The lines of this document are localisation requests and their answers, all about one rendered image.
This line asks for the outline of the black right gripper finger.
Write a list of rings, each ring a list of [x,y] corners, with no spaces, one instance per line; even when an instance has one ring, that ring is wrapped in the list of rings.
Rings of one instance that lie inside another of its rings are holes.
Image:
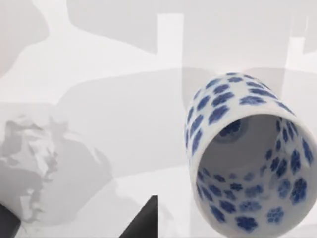
[[[158,238],[158,196],[152,195],[118,238]]]

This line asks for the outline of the white cup with blue flowers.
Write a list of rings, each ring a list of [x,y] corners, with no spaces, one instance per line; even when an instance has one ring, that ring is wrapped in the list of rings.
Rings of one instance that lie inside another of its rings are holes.
[[[227,238],[278,238],[317,201],[317,139],[255,77],[231,72],[201,87],[184,137],[195,204]]]

